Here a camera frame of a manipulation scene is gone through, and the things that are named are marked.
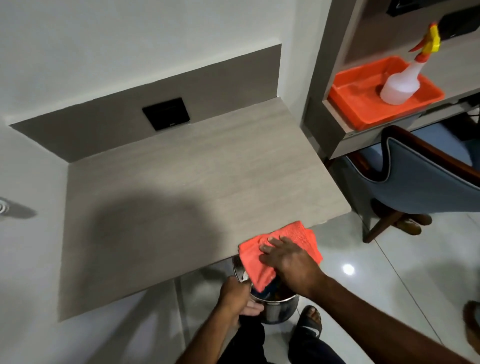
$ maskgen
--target cleaning rag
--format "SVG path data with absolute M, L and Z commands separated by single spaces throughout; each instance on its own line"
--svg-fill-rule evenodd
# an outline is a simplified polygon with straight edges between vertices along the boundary
M 304 249 L 317 264 L 320 264 L 323 259 L 317 248 L 315 234 L 312 230 L 306 229 L 301 221 L 292 222 L 270 234 L 257 235 L 247 240 L 239 245 L 240 260 L 258 292 L 262 292 L 276 276 L 272 267 L 260 262 L 258 257 L 263 254 L 260 251 L 260 245 L 272 246 L 267 239 L 269 237 L 279 239 L 280 236 L 290 238 L 296 245 Z

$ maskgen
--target hand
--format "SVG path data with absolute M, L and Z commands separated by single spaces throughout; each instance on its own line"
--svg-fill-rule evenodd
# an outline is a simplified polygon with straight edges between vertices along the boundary
M 282 281 L 295 293 L 312 298 L 326 275 L 308 253 L 286 237 L 268 238 L 273 246 L 261 245 L 260 261 L 275 268 Z
M 264 306 L 251 300 L 250 289 L 250 281 L 240 283 L 236 277 L 228 277 L 220 290 L 217 308 L 228 312 L 234 323 L 239 315 L 258 316 Z

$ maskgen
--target white spray bottle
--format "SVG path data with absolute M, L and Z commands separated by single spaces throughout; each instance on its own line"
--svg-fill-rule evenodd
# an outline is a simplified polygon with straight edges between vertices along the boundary
M 380 98 L 390 105 L 400 105 L 407 101 L 420 88 L 418 75 L 427 62 L 430 54 L 438 52 L 440 36 L 436 23 L 429 25 L 427 34 L 422 41 L 409 52 L 422 48 L 415 60 L 400 73 L 391 75 L 380 92 Z

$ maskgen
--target plastic tray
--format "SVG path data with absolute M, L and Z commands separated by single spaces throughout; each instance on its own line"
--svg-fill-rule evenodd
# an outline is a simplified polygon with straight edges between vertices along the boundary
M 402 72 L 408 63 L 398 56 L 387 57 L 336 74 L 329 98 L 357 130 L 365 130 L 425 109 L 445 97 L 428 78 L 419 75 L 420 88 L 402 105 L 389 105 L 380 98 L 387 78 Z

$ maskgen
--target person's left hand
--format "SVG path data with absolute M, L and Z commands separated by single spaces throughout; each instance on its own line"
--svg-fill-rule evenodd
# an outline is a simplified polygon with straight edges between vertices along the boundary
M 240 283 L 236 277 L 228 277 L 220 290 L 217 308 L 228 312 L 234 323 L 239 315 L 258 316 L 264 306 L 250 299 L 250 288 L 250 281 Z

